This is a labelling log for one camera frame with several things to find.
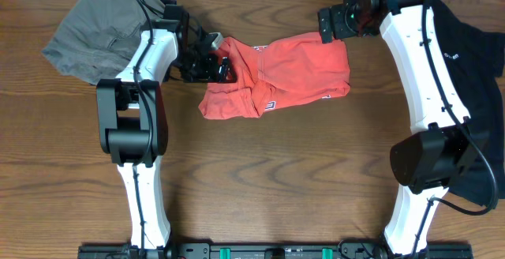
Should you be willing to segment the red soccer t-shirt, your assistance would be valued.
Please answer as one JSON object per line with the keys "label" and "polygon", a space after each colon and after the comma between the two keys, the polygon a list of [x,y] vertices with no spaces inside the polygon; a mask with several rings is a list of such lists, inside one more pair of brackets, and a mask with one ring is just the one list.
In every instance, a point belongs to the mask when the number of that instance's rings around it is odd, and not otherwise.
{"label": "red soccer t-shirt", "polygon": [[208,84],[199,104],[206,119],[259,118],[350,91],[346,45],[341,40],[323,43],[317,32],[256,47],[227,37],[215,53],[229,59],[237,81]]}

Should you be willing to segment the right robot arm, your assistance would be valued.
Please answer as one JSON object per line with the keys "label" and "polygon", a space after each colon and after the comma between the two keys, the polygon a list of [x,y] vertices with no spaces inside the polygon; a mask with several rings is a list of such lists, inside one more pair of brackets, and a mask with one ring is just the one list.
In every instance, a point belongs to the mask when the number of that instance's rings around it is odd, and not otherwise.
{"label": "right robot arm", "polygon": [[343,242],[344,258],[470,258],[464,243],[430,243],[427,233],[450,186],[483,156],[488,131],[461,101],[440,50],[431,0],[343,0],[318,12],[324,43],[381,36],[397,66],[411,134],[391,148],[398,182],[378,243]]}

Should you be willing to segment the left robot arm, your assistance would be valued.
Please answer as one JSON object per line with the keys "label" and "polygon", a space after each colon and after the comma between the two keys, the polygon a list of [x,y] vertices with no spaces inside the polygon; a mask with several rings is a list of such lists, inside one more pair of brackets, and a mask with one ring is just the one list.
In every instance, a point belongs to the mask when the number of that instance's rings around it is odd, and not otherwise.
{"label": "left robot arm", "polygon": [[170,244],[160,176],[168,145],[168,125],[161,85],[179,69],[186,83],[230,84],[238,77],[228,58],[215,51],[223,42],[218,32],[195,28],[188,41],[190,15],[176,3],[148,17],[140,44],[116,77],[96,85],[99,139],[116,164],[129,202],[132,235],[123,246],[81,246],[80,258],[174,258]]}

